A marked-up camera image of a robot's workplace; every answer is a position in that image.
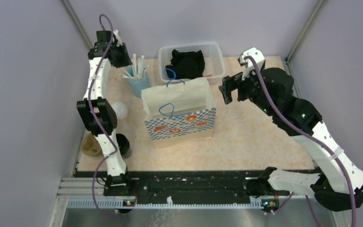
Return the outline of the checkered paper takeout bag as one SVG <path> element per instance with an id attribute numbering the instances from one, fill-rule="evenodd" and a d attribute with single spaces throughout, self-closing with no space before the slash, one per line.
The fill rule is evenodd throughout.
<path id="1" fill-rule="evenodd" d="M 177 78 L 174 70 L 166 85 L 141 91 L 144 119 L 156 148 L 211 138 L 216 120 L 216 102 L 208 80 Z"/>

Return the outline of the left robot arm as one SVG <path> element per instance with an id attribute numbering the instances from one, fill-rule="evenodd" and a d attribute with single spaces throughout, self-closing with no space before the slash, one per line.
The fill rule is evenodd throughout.
<path id="1" fill-rule="evenodd" d="M 77 110 L 86 130 L 97 140 L 104 155 L 107 164 L 105 186 L 114 187 L 120 195 L 128 195 L 133 183 L 124 160 L 132 150 L 126 136 L 116 133 L 118 118 L 105 94 L 111 68 L 129 66 L 131 60 L 118 30 L 97 31 L 96 36 L 97 41 L 88 52 L 88 86 L 83 99 L 77 101 Z"/>

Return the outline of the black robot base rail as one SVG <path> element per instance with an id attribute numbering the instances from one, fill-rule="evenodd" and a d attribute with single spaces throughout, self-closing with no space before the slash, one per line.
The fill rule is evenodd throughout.
<path id="1" fill-rule="evenodd" d="M 125 185 L 111 185 L 104 172 L 76 172 L 61 180 L 57 196 L 70 208 L 132 210 L 262 209 L 270 200 L 300 198 L 290 191 L 272 192 L 254 183 L 260 170 L 131 171 Z"/>

